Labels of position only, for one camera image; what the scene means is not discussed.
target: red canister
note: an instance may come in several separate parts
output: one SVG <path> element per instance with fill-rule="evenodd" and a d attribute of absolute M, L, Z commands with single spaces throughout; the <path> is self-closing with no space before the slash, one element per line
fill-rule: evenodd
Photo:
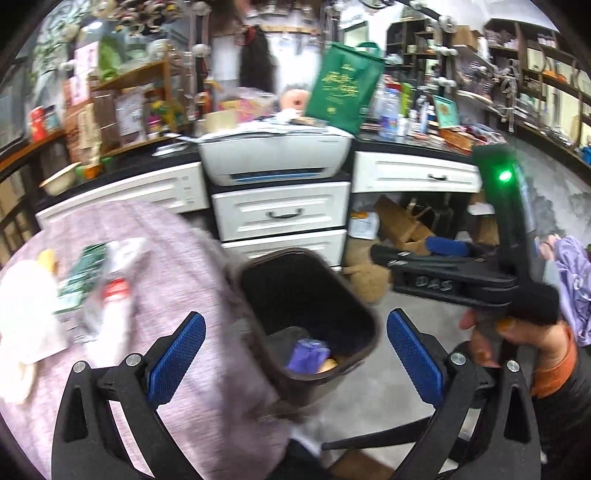
<path fill-rule="evenodd" d="M 42 106 L 31 111 L 31 138 L 34 142 L 39 142 L 47 136 L 44 120 L 45 109 Z"/>

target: orange sleeve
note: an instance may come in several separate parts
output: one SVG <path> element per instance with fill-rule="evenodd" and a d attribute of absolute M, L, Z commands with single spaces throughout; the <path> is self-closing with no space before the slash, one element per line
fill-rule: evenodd
<path fill-rule="evenodd" d="M 569 336 L 569 348 L 566 356 L 555 367 L 534 372 L 534 386 L 531 389 L 531 396 L 544 398 L 558 391 L 573 373 L 577 364 L 577 346 L 574 343 L 574 336 L 571 329 L 564 325 Z"/>

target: red label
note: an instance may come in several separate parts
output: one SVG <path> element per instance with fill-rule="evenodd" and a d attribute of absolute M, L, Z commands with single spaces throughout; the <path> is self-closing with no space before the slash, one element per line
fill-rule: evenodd
<path fill-rule="evenodd" d="M 118 278 L 108 283 L 105 287 L 104 293 L 105 299 L 114 300 L 113 297 L 128 297 L 129 296 L 129 284 L 124 278 Z"/>

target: jar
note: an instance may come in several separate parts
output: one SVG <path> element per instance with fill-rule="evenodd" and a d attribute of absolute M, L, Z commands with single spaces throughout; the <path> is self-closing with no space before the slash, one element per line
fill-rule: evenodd
<path fill-rule="evenodd" d="M 45 109 L 42 106 L 31 111 L 31 138 L 34 142 L 39 142 L 47 136 L 44 120 Z"/>
<path fill-rule="evenodd" d="M 60 128 L 60 121 L 56 114 L 56 106 L 50 105 L 45 109 L 45 131 L 50 134 Z"/>

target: purple glove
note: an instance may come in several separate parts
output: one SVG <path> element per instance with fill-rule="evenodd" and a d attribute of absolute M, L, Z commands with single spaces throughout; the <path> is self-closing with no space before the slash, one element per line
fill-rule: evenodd
<path fill-rule="evenodd" d="M 316 375 L 329 355 L 330 349 L 326 343 L 320 340 L 299 340 L 287 368 L 298 374 Z"/>

